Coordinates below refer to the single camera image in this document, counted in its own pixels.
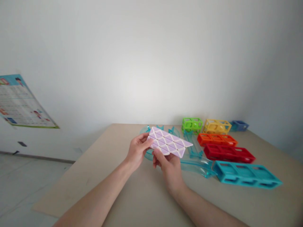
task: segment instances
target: hand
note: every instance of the hand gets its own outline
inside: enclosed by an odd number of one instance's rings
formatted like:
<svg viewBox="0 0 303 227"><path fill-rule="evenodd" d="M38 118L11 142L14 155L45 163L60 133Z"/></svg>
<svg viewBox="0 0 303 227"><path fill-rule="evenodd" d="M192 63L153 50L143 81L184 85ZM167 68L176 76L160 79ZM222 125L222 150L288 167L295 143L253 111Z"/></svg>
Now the hand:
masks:
<svg viewBox="0 0 303 227"><path fill-rule="evenodd" d="M155 149L152 154L153 167L161 167L168 192L177 196L187 187L182 178L180 158L173 154L164 156L159 149Z"/></svg>
<svg viewBox="0 0 303 227"><path fill-rule="evenodd" d="M144 155L150 149L153 139L147 140L149 133L142 133L131 140L125 161L131 164L133 171L138 169L144 159Z"/></svg>

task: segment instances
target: wall poster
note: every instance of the wall poster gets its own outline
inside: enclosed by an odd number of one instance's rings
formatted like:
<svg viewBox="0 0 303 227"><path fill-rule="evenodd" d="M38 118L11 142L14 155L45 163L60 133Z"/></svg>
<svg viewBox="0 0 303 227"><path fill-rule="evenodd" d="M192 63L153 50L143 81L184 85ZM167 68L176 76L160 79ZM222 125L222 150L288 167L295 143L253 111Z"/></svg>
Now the wall poster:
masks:
<svg viewBox="0 0 303 227"><path fill-rule="evenodd" d="M13 126L59 128L20 74L0 76L0 115Z"/></svg>

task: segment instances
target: purple plastic toy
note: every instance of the purple plastic toy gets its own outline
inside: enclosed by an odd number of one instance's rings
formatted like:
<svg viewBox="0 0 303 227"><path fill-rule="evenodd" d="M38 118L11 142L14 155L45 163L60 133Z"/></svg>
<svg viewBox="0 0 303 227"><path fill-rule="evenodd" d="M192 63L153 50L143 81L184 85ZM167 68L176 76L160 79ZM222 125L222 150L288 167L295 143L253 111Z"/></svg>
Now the purple plastic toy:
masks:
<svg viewBox="0 0 303 227"><path fill-rule="evenodd" d="M179 158L183 157L185 148L193 145L156 127L151 128L147 139L149 138L155 140L151 145L152 149L158 148L164 155L172 153Z"/></svg>

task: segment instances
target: beige tabletop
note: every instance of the beige tabletop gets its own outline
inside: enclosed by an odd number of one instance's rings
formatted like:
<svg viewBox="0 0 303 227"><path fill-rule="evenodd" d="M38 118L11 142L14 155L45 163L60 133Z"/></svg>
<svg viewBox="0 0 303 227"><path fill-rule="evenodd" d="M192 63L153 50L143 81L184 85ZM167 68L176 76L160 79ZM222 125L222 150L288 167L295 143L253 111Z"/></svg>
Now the beige tabletop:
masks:
<svg viewBox="0 0 303 227"><path fill-rule="evenodd" d="M129 142L145 125L112 124L71 166L33 209L60 217L110 174L128 152ZM164 126L168 131L171 125ZM217 178L183 171L186 184L199 195L250 226L297 226L302 218L303 165L250 131L231 132L239 147L255 157L283 185L273 190L223 184ZM129 178L104 226L193 226L168 194L161 169L144 159Z"/></svg>

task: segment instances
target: yellow cube frame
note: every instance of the yellow cube frame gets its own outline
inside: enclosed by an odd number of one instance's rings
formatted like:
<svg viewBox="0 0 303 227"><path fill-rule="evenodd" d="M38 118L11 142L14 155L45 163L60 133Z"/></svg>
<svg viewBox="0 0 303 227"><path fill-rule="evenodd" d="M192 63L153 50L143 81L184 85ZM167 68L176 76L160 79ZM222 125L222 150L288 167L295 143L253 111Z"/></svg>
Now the yellow cube frame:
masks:
<svg viewBox="0 0 303 227"><path fill-rule="evenodd" d="M227 135L231 124L225 120L206 119L203 133Z"/></svg>

